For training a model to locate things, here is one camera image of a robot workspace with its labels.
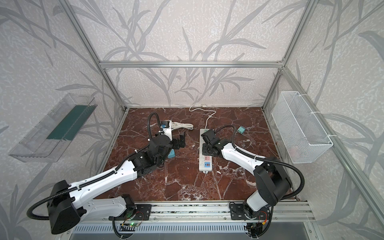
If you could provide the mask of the teal power strip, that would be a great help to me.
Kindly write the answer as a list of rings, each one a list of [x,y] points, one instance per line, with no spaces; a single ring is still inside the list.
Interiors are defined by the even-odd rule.
[[[174,150],[171,150],[170,153],[168,154],[168,158],[171,159],[171,158],[174,158],[175,157],[175,151]]]

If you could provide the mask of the long white power strip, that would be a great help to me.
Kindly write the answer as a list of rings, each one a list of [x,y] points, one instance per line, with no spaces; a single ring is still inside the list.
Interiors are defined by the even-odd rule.
[[[208,129],[200,129],[200,146],[199,146],[199,171],[207,174],[213,170],[212,156],[203,155],[203,144],[205,141],[201,137],[201,134],[208,131]]]

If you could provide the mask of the teal charger plug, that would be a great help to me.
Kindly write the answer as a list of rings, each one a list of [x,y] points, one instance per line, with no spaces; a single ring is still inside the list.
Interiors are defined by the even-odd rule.
[[[240,126],[238,129],[237,129],[237,132],[240,133],[240,134],[243,134],[245,132],[246,128]]]

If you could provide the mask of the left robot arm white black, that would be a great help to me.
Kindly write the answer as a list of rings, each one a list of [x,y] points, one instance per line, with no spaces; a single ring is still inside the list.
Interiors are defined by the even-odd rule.
[[[49,221],[51,233],[64,233],[91,213],[88,203],[95,197],[126,182],[143,177],[164,165],[171,150],[186,146],[186,135],[177,139],[156,135],[143,149],[127,156],[120,164],[91,178],[68,184],[56,183],[51,195],[33,204],[27,217]]]

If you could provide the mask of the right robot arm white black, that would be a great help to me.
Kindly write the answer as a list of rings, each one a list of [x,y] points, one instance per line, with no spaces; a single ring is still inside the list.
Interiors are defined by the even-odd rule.
[[[201,137],[204,156],[220,157],[254,175],[257,190],[243,202],[248,218],[253,218],[264,207],[271,208],[281,200],[295,197],[304,189],[305,177],[293,165],[248,152],[237,146],[233,139],[219,138],[214,130],[207,130]],[[290,194],[288,190],[293,183],[286,169],[296,172],[300,178],[299,187]]]

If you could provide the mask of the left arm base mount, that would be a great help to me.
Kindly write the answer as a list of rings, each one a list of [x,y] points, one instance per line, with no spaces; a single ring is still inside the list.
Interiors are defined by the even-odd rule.
[[[121,215],[125,221],[148,221],[151,215],[152,205],[139,204],[133,207],[128,207]]]

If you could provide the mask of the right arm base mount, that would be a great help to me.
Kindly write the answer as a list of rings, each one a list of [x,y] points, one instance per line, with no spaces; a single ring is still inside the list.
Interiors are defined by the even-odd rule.
[[[260,210],[254,211],[245,204],[235,202],[229,203],[229,209],[231,220],[255,220],[267,222],[271,214],[271,210],[269,208],[262,207]]]

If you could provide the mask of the aluminium frame rail front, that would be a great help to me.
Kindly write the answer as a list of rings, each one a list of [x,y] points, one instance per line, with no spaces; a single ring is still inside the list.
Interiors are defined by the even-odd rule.
[[[229,201],[149,202],[152,205],[149,223],[229,223],[233,220]],[[282,201],[274,206],[272,222],[314,222],[308,202]]]

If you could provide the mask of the clear plastic wall tray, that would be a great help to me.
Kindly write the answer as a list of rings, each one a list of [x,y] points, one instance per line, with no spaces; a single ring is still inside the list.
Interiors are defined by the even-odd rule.
[[[94,97],[67,94],[10,152],[24,163],[55,163],[96,109]]]

